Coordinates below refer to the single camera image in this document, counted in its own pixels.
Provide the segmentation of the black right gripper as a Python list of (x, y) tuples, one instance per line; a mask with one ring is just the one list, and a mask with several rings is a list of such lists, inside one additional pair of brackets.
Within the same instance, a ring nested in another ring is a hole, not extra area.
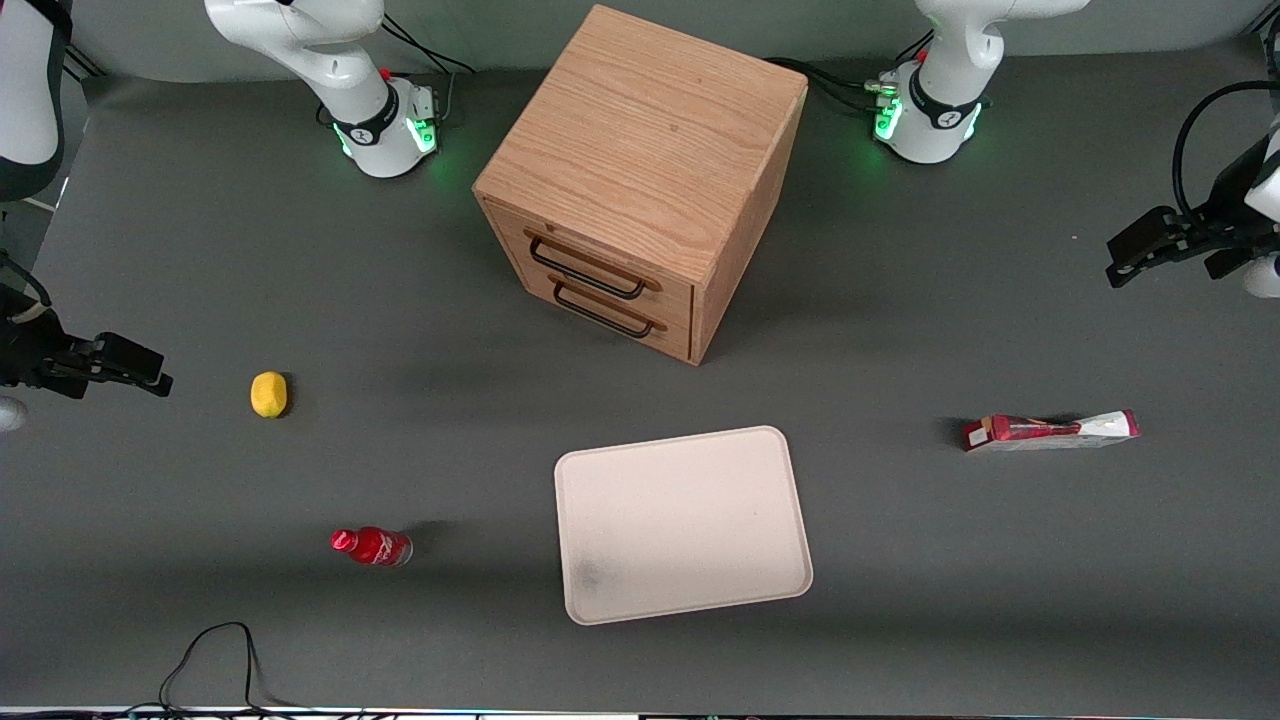
[(3, 288), (1, 382), (4, 387), (49, 389), (72, 400), (84, 397), (90, 383), (118, 383), (165, 398), (173, 378), (163, 372), (165, 357), (120, 334), (93, 340), (93, 378), (74, 347), (79, 340), (61, 328), (56, 313), (37, 299)]

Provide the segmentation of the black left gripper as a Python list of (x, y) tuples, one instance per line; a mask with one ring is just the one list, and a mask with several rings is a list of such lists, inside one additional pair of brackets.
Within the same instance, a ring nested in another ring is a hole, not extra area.
[[(1213, 179), (1210, 195), (1196, 208), (1201, 227), (1190, 232), (1190, 255), (1207, 256), (1204, 269), (1220, 281), (1254, 259), (1277, 251), (1277, 222), (1245, 202), (1263, 169), (1276, 169), (1267, 156), (1268, 140), (1260, 138)], [(1152, 208), (1107, 243), (1106, 269), (1114, 290), (1142, 272), (1175, 263), (1189, 249), (1188, 224), (1170, 206)]]

